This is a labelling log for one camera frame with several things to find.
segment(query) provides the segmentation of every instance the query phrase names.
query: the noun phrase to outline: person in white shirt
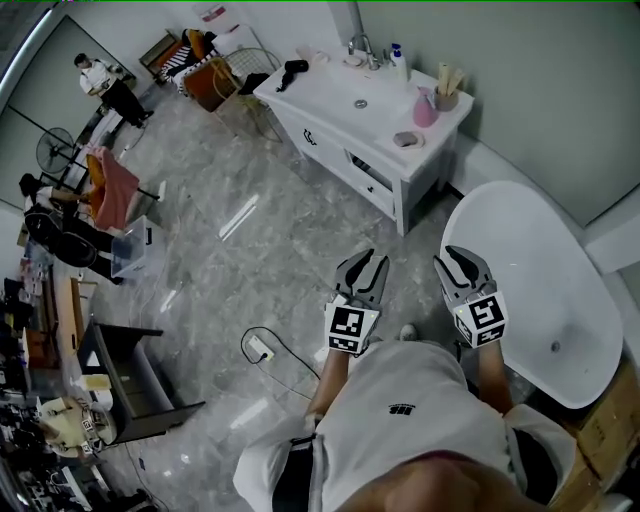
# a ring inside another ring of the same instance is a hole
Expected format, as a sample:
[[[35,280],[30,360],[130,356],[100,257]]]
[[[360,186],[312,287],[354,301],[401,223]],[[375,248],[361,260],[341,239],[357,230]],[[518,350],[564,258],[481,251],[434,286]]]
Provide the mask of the person in white shirt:
[[[248,446],[234,476],[256,512],[541,512],[575,441],[514,405],[500,342],[479,352],[479,398],[433,342],[373,344],[349,372],[330,350],[306,416]]]
[[[89,96],[102,98],[107,106],[133,126],[142,128],[142,121],[153,114],[152,110],[142,108],[135,94],[118,78],[122,73],[120,66],[99,59],[91,60],[84,53],[78,54],[73,63],[80,69],[82,90]]]

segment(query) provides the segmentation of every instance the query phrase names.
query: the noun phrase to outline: marble floor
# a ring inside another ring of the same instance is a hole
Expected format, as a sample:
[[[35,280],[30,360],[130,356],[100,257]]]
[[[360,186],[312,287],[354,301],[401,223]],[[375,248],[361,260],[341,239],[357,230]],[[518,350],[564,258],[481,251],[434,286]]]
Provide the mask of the marble floor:
[[[246,361],[243,332],[269,327],[319,371],[314,355],[323,346],[323,304],[335,268],[371,247],[391,259],[377,334],[392,338],[414,322],[423,337],[450,346],[455,331],[431,260],[457,199],[430,192],[400,238],[391,220],[290,143],[260,136],[242,105],[213,115],[168,87],[146,100],[156,113],[144,135],[126,126],[114,154],[147,188],[167,181],[166,200],[149,210],[167,232],[166,260],[156,275],[120,287],[104,281],[93,311],[101,322],[163,329],[162,338],[143,342],[152,363],[175,399],[207,403],[167,435],[129,443],[132,459],[122,446],[101,456],[125,492],[141,487],[133,463],[142,459],[140,477],[170,510],[249,510],[232,483],[242,448],[303,413],[307,400]],[[223,241],[220,228],[254,195],[256,210]],[[259,334],[276,352],[262,369],[310,396],[313,375],[271,335]],[[235,421],[258,402],[259,414]]]

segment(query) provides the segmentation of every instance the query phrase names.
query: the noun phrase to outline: electrical outlet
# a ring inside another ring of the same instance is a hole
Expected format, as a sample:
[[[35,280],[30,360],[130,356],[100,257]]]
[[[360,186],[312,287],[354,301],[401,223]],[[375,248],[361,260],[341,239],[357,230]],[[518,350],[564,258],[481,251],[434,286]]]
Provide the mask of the electrical outlet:
[[[262,356],[262,354],[267,354],[266,361],[271,361],[271,359],[273,359],[273,356],[275,355],[273,351],[269,347],[267,347],[255,334],[251,336],[251,339],[249,339],[249,345],[258,353],[259,356]]]

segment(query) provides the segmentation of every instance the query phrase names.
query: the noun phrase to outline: white bottle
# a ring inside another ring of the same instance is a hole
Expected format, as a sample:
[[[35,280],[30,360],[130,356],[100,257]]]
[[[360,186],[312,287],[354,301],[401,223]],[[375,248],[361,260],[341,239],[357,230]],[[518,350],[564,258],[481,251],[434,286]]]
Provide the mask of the white bottle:
[[[400,45],[397,43],[391,44],[391,61],[395,64],[396,75],[398,76],[398,80],[406,84],[409,82],[409,70],[407,68],[407,60],[402,55],[400,51]]]

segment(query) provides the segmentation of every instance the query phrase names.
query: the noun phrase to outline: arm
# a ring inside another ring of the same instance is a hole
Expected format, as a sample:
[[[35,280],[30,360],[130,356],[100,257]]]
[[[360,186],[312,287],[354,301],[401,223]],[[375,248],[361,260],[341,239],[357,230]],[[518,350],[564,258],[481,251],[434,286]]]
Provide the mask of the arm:
[[[509,381],[504,371],[504,360],[500,342],[496,341],[480,347],[480,400],[489,404],[500,414],[507,414],[513,409],[513,401],[509,392]]]
[[[80,87],[89,96],[96,96],[102,91],[101,87],[93,87],[85,75],[80,75]]]
[[[87,200],[86,196],[79,196],[78,194],[71,194],[69,192],[62,192],[62,190],[53,189],[51,191],[51,198],[57,199],[58,201],[65,201],[71,203],[73,201],[81,201],[84,202]]]
[[[320,384],[309,404],[307,414],[324,415],[346,384],[348,376],[349,354],[340,350],[329,350]]]

